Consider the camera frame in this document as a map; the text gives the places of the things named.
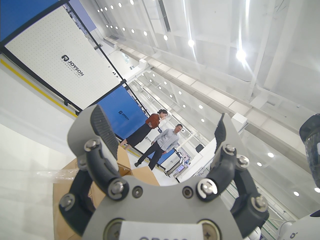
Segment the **yellow floor line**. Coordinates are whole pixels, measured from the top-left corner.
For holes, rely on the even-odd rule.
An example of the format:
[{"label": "yellow floor line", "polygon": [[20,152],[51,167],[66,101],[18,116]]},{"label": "yellow floor line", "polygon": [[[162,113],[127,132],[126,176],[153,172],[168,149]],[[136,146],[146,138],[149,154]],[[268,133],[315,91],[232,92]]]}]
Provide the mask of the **yellow floor line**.
[{"label": "yellow floor line", "polygon": [[74,117],[77,117],[74,112],[70,111],[67,109],[65,106],[57,102],[55,99],[50,97],[48,94],[46,94],[43,90],[39,89],[37,86],[35,86],[32,82],[30,82],[28,79],[26,79],[24,76],[22,76],[19,72],[17,72],[15,69],[13,69],[8,63],[6,63],[3,59],[0,59],[0,62],[8,69],[10,70],[13,74],[18,76],[21,80],[23,80],[25,83],[30,85],[32,88],[34,88],[37,92],[42,94],[45,98],[48,100],[52,101],[54,104],[58,105],[61,109],[65,110],[67,113],[71,114]]}]

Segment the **joyson logo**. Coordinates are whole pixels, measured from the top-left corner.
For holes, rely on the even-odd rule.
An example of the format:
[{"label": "joyson logo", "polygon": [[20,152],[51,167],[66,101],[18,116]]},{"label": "joyson logo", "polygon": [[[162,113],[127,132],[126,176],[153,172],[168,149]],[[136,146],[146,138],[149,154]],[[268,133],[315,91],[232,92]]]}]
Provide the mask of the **joyson logo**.
[{"label": "joyson logo", "polygon": [[69,61],[69,57],[67,55],[63,55],[61,59],[68,66],[70,70],[75,71],[76,75],[80,77],[84,75],[84,73],[72,61]]},{"label": "joyson logo", "polygon": [[129,120],[128,116],[126,116],[123,111],[119,111],[118,114],[122,115],[127,121]]}]

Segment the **cardboard box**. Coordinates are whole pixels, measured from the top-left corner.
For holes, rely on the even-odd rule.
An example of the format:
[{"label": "cardboard box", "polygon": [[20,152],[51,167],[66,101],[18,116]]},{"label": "cardboard box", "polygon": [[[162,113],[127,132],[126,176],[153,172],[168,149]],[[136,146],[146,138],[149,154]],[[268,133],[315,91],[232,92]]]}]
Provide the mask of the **cardboard box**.
[{"label": "cardboard box", "polygon": [[[159,186],[159,183],[152,173],[149,167],[142,167],[132,169],[130,167],[130,161],[127,154],[122,147],[118,147],[118,166],[121,176],[132,175],[137,179],[151,185]],[[71,161],[63,169],[77,169],[77,159]],[[63,195],[69,192],[72,181],[66,181],[64,183],[56,183],[53,185],[53,227],[54,227],[54,239],[55,240],[80,240],[81,237],[77,235],[65,222],[59,211],[59,201]],[[105,193],[102,192],[99,187],[93,182],[88,194],[95,207],[97,207],[103,198]]]},{"label": "cardboard box", "polygon": [[144,183],[160,186],[156,177],[154,176],[153,172],[148,166],[132,169],[130,172],[127,173],[127,175],[136,177],[138,180],[141,180]]}]

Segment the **white pegboard panel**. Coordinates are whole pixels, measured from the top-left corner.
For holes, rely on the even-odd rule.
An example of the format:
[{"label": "white pegboard panel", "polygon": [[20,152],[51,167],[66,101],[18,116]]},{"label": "white pegboard panel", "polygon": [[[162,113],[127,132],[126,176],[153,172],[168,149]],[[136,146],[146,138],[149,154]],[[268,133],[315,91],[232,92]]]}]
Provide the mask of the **white pegboard panel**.
[{"label": "white pegboard panel", "polygon": [[6,47],[81,109],[119,84],[113,68],[101,59],[63,7],[30,26]]}]

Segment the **brown blouse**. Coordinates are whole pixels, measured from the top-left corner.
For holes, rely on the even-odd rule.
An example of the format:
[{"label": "brown blouse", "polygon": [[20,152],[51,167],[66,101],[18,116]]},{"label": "brown blouse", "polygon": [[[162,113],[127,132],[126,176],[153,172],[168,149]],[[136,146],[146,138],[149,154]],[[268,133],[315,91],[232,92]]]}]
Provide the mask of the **brown blouse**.
[{"label": "brown blouse", "polygon": [[152,115],[150,115],[150,117],[147,120],[145,120],[145,123],[147,125],[151,123],[152,125],[151,129],[157,128],[160,123],[159,115],[157,113],[153,113]]}]

